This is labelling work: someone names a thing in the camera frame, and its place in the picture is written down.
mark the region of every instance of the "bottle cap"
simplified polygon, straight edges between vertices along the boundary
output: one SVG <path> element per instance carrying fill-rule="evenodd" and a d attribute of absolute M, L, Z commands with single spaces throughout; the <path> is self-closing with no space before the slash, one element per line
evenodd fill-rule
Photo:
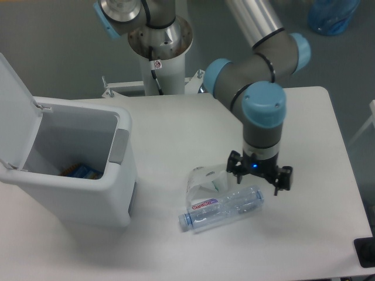
<path fill-rule="evenodd" d="M 183 232 L 188 231 L 188 221 L 186 220 L 185 214 L 179 215 L 178 220 L 180 221 L 180 226 Z"/>

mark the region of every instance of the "blue joint cap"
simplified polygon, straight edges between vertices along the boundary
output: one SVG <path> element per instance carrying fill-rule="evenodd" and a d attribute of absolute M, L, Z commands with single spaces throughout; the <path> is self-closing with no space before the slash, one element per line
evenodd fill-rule
<path fill-rule="evenodd" d="M 271 129 L 283 123 L 287 98 L 278 84 L 260 81 L 250 85 L 242 99 L 245 117 L 261 128 Z"/>
<path fill-rule="evenodd" d="M 108 19 L 105 17 L 103 14 L 103 11 L 99 7 L 99 3 L 95 2 L 94 3 L 94 10 L 99 17 L 99 20 L 101 24 L 104 26 L 105 31 L 107 31 L 108 35 L 110 36 L 111 39 L 118 39 L 120 38 L 120 35 L 114 30 L 114 28 L 111 26 L 110 22 Z"/>
<path fill-rule="evenodd" d="M 231 61 L 227 59 L 215 60 L 208 66 L 206 72 L 204 73 L 203 85 L 214 97 L 216 80 L 223 67 L 228 63 L 231 63 Z"/>
<path fill-rule="evenodd" d="M 309 63 L 311 58 L 311 48 L 307 39 L 304 38 L 301 34 L 291 33 L 290 35 L 294 38 L 298 47 L 298 64 L 295 70 L 295 72 L 297 72 Z"/>

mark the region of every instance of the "plastic bottle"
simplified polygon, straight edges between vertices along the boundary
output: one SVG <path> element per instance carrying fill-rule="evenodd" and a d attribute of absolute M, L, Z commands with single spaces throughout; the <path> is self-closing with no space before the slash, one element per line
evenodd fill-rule
<path fill-rule="evenodd" d="M 263 201 L 259 187 L 246 187 L 189 207 L 186 214 L 179 216 L 180 225 L 184 231 L 216 225 L 261 207 Z"/>
<path fill-rule="evenodd" d="M 345 31 L 360 0 L 315 0 L 308 15 L 309 26 L 322 35 Z"/>

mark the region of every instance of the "bottle label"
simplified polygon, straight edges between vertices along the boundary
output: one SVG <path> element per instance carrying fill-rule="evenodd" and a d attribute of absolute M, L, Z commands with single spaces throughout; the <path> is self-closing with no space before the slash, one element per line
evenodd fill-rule
<path fill-rule="evenodd" d="M 205 207 L 207 205 L 211 205 L 211 204 L 214 204 L 214 203 L 217 203 L 218 201 L 215 199 L 215 198 L 212 198 L 212 199 L 208 199 L 204 202 L 200 202 L 200 203 L 197 203 L 195 205 L 192 205 L 192 209 L 193 210 L 197 210 L 197 209 L 200 209 L 202 207 Z"/>

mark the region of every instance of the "trash bin lid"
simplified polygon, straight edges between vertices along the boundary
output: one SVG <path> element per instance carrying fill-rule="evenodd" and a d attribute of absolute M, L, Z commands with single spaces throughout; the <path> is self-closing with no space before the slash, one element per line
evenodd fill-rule
<path fill-rule="evenodd" d="M 0 163 L 22 169 L 42 121 L 42 110 L 0 53 Z"/>

